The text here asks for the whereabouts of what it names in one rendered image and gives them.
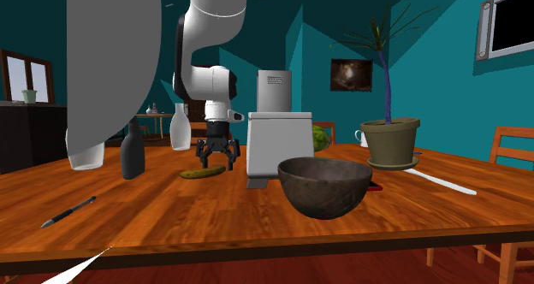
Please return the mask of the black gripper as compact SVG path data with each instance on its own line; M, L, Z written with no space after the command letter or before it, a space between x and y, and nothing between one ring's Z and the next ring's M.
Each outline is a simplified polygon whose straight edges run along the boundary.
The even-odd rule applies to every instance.
M208 121L207 139L199 139L195 155L199 158L202 168L208 168L208 157L212 151L222 151L228 158L228 170L233 169L236 158L240 156L238 139L228 139L229 123L227 121Z

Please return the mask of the green pickle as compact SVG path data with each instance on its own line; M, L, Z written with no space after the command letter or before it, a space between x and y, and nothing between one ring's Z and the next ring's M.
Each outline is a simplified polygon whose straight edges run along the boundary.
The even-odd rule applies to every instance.
M202 169L189 169L180 172L180 177L184 179L202 179L217 176L226 171L226 167L222 165L217 165L209 168Z

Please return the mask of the white bottle vase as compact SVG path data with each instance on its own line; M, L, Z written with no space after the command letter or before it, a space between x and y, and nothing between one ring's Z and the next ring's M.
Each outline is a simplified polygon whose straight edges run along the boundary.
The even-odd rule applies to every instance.
M191 147L191 126L185 114L184 103L175 104L175 113L171 119L170 143L174 151L185 151Z

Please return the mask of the small wooden side table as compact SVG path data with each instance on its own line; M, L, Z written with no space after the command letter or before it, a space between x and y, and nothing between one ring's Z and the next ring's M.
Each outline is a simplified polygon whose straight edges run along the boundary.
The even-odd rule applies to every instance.
M157 106L155 104L152 104L147 106L147 109L145 110L144 114L137 114L136 116L138 118L151 118L154 121L154 132L159 133L160 137L163 138L163 119L170 118L173 115L173 113L159 112Z

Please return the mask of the black bottle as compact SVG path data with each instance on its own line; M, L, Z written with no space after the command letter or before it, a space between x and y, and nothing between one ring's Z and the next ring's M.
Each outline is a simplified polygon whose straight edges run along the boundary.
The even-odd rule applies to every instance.
M144 139L136 116L128 123L128 134L122 141L120 154L124 180L132 180L145 172Z

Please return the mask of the green watermelon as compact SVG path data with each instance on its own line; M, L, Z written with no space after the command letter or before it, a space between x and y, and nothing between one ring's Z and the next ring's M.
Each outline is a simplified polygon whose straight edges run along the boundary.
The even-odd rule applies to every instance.
M331 144L331 140L330 140L328 133L322 127L313 125L312 134L313 134L313 146L314 146L315 152L325 150Z

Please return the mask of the dark brown bowl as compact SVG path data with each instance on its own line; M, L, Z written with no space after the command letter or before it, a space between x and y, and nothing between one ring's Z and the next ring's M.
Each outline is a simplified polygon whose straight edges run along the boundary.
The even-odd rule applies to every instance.
M364 164L324 157L290 158L279 163L277 172L289 203L318 220L336 219L356 208L373 175Z

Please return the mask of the wooden chair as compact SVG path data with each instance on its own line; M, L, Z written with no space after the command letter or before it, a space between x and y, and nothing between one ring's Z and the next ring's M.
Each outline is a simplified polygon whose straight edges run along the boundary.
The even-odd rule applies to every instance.
M330 142L335 143L335 123L333 121L314 121L314 126L320 127L329 133Z
M534 247L534 171L503 167L497 164L497 159L534 163L534 151L503 147L503 138L534 140L534 128L497 127L486 163L434 152L431 173L439 180L451 180L470 190L473 200L468 210L483 218L484 228L498 229L504 234L525 233L518 242L502 242L499 255L488 251L482 240L475 240L478 262L483 263L486 257L495 259L500 264L499 284L513 284L517 268L534 268L534 259L517 259L519 248Z

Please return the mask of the white cup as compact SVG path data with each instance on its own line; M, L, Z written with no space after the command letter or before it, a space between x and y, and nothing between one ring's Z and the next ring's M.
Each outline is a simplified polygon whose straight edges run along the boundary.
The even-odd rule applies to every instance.
M70 167L75 171L98 169L104 164L104 142L95 144L78 153L72 154L68 148L68 130L65 133L65 145Z

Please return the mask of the potted plant in olive pot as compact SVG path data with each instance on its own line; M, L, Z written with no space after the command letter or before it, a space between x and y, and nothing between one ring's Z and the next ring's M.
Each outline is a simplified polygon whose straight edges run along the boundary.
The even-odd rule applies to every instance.
M414 156L414 148L420 120L413 117L394 118L391 115L392 92L389 66L383 54L384 47L392 38L414 28L412 21L396 29L394 25L386 27L383 22L378 24L374 18L371 18L370 37L345 28L344 35L348 39L331 44L331 46L343 44L346 47L364 47L373 50L378 54L382 64L385 77L384 118L367 121L360 125L371 155L368 163L375 169L405 170L418 164L418 159Z

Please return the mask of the dark sideboard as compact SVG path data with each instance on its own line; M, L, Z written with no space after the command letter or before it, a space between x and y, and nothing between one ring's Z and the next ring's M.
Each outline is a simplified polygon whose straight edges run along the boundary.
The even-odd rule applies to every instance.
M0 174L67 157L67 107L0 101Z

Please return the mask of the brown framed window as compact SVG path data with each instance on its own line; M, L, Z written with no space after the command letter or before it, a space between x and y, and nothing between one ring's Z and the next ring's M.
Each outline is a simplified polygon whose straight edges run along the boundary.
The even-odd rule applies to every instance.
M0 49L0 90L3 101L55 104L52 63Z

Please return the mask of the long white utensil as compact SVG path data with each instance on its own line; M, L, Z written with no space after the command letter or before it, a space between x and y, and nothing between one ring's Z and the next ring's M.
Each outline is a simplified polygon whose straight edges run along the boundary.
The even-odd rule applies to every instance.
M446 181L446 180L442 180L442 179L436 178L436 177L431 176L431 175L424 174L422 172L417 171L416 169L405 169L403 171L407 172L408 174L411 174L411 175L416 175L416 176L422 177L422 178L424 178L426 180L429 180L431 182L434 182L434 183L436 183L438 185L445 186L447 188L453 189L453 190L455 190L457 192L462 192L462 193L467 194L467 195L477 195L477 192L475 190L472 190L472 189L469 189L469 188L454 184L454 183Z

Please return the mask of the grey framed window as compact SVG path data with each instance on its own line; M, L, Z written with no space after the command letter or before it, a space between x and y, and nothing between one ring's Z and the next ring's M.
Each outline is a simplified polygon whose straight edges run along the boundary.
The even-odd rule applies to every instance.
M475 60L534 50L534 0L486 0L480 5Z

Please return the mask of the dark wall picture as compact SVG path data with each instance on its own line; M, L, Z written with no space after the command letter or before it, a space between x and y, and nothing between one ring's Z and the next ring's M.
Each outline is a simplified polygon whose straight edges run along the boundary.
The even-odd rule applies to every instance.
M372 89L372 60L332 59L330 90L337 92L370 92Z

